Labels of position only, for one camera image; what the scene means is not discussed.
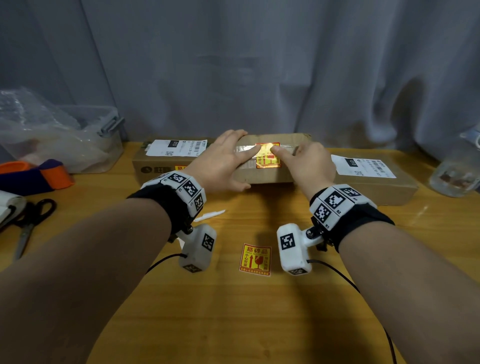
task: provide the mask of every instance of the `person's right arm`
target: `person's right arm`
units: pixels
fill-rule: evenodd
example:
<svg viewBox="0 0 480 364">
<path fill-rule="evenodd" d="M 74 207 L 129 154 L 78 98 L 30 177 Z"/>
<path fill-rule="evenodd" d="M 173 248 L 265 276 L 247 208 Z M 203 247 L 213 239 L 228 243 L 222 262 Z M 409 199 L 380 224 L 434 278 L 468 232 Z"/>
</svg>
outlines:
<svg viewBox="0 0 480 364">
<path fill-rule="evenodd" d="M 310 200 L 333 185 L 335 165 L 319 143 L 292 156 L 273 147 Z M 348 234 L 340 256 L 363 298 L 408 363 L 478 363 L 480 285 L 412 236 L 384 222 Z"/>
</svg>

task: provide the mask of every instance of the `red and yellow sticker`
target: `red and yellow sticker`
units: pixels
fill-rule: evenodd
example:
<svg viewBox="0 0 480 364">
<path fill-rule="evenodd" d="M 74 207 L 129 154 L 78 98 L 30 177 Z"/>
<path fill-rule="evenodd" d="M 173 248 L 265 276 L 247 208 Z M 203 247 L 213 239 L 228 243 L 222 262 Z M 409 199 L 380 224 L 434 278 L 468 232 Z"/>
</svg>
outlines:
<svg viewBox="0 0 480 364">
<path fill-rule="evenodd" d="M 270 246 L 244 244 L 239 269 L 242 272 L 269 276 L 271 257 L 272 248 Z"/>
<path fill-rule="evenodd" d="M 282 165 L 280 160 L 270 151 L 273 146 L 280 146 L 280 143 L 257 143 L 261 145 L 260 152 L 257 153 L 257 168 L 279 168 Z"/>
</svg>

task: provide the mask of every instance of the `scissors blade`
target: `scissors blade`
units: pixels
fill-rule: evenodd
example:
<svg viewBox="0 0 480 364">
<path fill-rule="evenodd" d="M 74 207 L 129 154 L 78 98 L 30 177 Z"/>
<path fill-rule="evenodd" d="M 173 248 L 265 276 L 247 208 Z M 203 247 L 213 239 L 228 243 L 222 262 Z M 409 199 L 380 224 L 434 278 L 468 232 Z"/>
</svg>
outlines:
<svg viewBox="0 0 480 364">
<path fill-rule="evenodd" d="M 34 224 L 29 224 L 22 229 L 22 233 L 20 234 L 20 239 L 17 243 L 17 249 L 15 250 L 15 255 L 13 256 L 13 260 L 18 260 L 22 257 L 25 247 L 27 246 L 28 239 L 30 239 L 30 235 L 32 235 L 33 228 L 35 227 Z"/>
</svg>

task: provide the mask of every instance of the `orange plastic part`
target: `orange plastic part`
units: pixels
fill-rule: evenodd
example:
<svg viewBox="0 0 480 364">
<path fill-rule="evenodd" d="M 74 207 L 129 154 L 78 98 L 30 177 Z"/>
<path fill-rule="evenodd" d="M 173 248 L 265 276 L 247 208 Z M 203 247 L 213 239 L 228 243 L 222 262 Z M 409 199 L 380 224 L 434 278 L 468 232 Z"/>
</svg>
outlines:
<svg viewBox="0 0 480 364">
<path fill-rule="evenodd" d="M 75 184 L 73 178 L 68 174 L 63 165 L 47 170 L 40 170 L 40 172 L 54 190 L 60 190 Z"/>
<path fill-rule="evenodd" d="M 21 172 L 23 170 L 29 170 L 32 166 L 28 162 L 17 160 L 15 162 L 7 162 L 0 164 L 0 174 Z"/>
</svg>

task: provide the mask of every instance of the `wine glass icon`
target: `wine glass icon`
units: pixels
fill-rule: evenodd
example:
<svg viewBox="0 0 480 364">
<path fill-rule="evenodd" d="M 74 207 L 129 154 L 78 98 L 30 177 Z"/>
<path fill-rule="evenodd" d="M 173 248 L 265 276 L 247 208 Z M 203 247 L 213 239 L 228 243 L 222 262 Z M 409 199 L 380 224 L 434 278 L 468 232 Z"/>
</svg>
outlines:
<svg viewBox="0 0 480 364">
<path fill-rule="evenodd" d="M 264 257 L 262 255 L 255 256 L 255 263 L 257 264 L 257 269 L 260 269 L 260 264 L 264 262 Z"/>
</svg>

